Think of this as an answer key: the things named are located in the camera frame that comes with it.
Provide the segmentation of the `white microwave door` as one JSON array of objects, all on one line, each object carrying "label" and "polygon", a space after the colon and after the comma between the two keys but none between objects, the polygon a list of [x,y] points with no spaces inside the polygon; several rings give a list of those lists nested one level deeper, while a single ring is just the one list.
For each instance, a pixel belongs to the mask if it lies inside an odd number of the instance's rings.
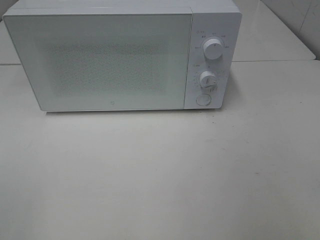
[{"label": "white microwave door", "polygon": [[41,110],[181,109],[190,14],[6,16]]}]

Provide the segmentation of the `upper white power knob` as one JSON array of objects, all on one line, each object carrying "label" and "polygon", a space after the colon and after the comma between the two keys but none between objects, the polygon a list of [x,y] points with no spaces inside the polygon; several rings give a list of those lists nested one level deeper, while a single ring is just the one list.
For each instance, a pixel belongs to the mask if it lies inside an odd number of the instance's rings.
[{"label": "upper white power knob", "polygon": [[204,41],[202,49],[208,60],[216,60],[223,54],[224,43],[220,38],[214,36]]}]

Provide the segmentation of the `white microwave oven body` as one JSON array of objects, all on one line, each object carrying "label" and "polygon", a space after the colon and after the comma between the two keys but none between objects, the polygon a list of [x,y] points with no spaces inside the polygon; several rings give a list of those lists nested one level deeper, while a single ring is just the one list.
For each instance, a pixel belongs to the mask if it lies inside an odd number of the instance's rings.
[{"label": "white microwave oven body", "polygon": [[[239,8],[231,0],[20,0],[2,18],[6,26],[7,16],[177,14],[191,15],[183,108],[104,111],[218,109],[223,103],[242,20]],[[224,44],[222,56],[215,60],[207,59],[203,52],[204,41],[212,37],[220,38]],[[201,88],[199,76],[205,71],[218,77],[215,88]],[[211,96],[209,105],[196,103],[197,96],[202,94]]]}]

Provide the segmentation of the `round white door button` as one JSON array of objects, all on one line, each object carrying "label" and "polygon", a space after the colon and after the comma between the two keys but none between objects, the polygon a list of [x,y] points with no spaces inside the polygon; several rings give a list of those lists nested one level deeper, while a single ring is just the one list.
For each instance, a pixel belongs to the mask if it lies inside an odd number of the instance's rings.
[{"label": "round white door button", "polygon": [[201,94],[197,96],[196,103],[199,106],[208,106],[211,103],[211,96],[209,94]]}]

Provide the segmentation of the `white timer knob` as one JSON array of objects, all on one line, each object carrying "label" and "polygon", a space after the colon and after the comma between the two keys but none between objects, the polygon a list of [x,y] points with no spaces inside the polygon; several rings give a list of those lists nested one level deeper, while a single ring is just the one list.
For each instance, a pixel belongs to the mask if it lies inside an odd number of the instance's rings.
[{"label": "white timer knob", "polygon": [[203,89],[215,88],[217,86],[218,77],[212,71],[204,71],[199,75],[199,84]]}]

